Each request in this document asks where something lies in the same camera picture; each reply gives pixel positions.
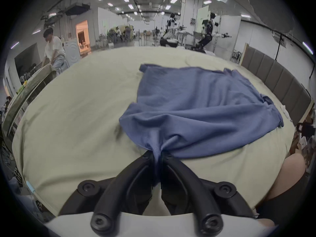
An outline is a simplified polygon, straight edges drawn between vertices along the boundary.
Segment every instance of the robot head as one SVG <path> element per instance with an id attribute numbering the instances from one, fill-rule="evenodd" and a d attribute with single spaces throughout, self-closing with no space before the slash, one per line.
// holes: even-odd
<path id="1" fill-rule="evenodd" d="M 214 19 L 215 18 L 215 13 L 211 12 L 210 17 L 211 17 L 211 19 Z"/>

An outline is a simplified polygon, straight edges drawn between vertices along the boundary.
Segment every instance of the jeans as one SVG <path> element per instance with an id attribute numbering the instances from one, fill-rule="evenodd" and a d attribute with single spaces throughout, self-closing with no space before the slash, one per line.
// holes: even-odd
<path id="1" fill-rule="evenodd" d="M 58 55 L 55 60 L 52 63 L 52 66 L 56 69 L 56 73 L 57 75 L 60 74 L 60 67 L 63 65 L 63 63 L 65 62 L 65 56 L 63 55 Z"/>

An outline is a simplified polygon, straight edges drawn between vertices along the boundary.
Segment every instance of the doorway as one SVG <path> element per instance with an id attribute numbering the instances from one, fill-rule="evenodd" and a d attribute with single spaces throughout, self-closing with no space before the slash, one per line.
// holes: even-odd
<path id="1" fill-rule="evenodd" d="M 89 40 L 88 20 L 76 24 L 76 34 L 80 55 L 90 52 L 91 47 Z"/>

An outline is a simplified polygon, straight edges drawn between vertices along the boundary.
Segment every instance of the upholstered headboard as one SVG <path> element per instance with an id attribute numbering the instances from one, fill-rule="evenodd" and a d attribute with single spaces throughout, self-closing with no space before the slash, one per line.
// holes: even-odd
<path id="1" fill-rule="evenodd" d="M 241 58 L 241 65 L 260 78 L 285 105 L 294 125 L 302 119 L 312 98 L 285 67 L 247 44 Z"/>

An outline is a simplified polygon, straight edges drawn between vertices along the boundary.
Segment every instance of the white t-shirt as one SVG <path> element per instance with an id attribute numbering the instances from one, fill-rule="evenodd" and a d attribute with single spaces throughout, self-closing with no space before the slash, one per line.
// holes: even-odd
<path id="1" fill-rule="evenodd" d="M 63 45 L 61 43 L 61 40 L 57 36 L 53 36 L 52 41 L 47 42 L 47 44 L 45 46 L 45 55 L 47 56 L 47 58 L 49 58 L 49 60 L 52 59 L 52 55 L 53 55 L 54 50 L 57 50 L 57 52 L 55 54 L 55 58 L 60 54 L 66 56 L 65 50 L 64 50 Z"/>

